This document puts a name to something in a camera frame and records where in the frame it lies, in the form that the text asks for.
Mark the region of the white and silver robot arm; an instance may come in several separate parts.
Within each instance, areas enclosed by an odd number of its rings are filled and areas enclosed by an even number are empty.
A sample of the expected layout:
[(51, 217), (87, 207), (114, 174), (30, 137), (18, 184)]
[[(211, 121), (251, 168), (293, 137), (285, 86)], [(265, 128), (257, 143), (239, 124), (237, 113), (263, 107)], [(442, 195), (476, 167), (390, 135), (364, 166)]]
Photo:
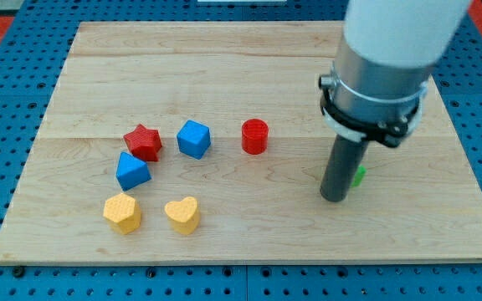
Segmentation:
[(422, 119), (434, 65), (470, 0), (351, 0), (331, 71), (319, 79), (324, 120), (351, 142), (399, 146)]

